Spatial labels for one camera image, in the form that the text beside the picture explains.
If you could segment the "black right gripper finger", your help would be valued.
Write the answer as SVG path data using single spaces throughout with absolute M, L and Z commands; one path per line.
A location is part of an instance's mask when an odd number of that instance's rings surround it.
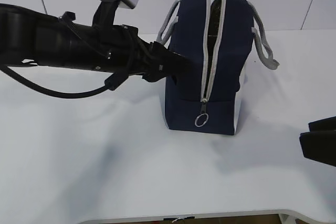
M 308 123 L 309 131 L 335 131 L 336 130 L 336 116 L 324 118 Z
M 305 158 L 335 167 L 335 130 L 304 132 L 299 142 Z

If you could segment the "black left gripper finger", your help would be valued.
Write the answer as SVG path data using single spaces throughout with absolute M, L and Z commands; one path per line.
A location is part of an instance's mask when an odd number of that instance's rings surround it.
M 192 68 L 192 61 L 169 51 L 159 42 L 151 43 L 151 77 L 167 77 L 184 73 Z
M 144 72 L 141 74 L 141 77 L 143 80 L 149 83 L 154 83 L 167 77 L 179 76 L 179 75 L 180 73 L 173 73 L 173 72 Z

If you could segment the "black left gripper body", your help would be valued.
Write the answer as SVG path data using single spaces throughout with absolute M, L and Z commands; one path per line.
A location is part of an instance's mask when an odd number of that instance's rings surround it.
M 144 49 L 147 42 L 133 26 L 113 25 L 101 37 L 96 27 L 75 25 L 77 35 L 61 23 L 37 23 L 34 26 L 34 61 L 40 66 L 118 72 L 126 68 L 131 49 L 133 61 L 129 73 L 142 75 L 149 68 Z

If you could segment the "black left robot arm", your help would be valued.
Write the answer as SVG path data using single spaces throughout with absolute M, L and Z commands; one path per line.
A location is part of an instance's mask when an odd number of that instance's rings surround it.
M 75 15 L 55 17 L 1 5 L 1 64 L 122 72 L 157 82 L 188 72 L 192 62 L 159 42 L 146 42 L 138 29 L 103 20 L 77 24 Z

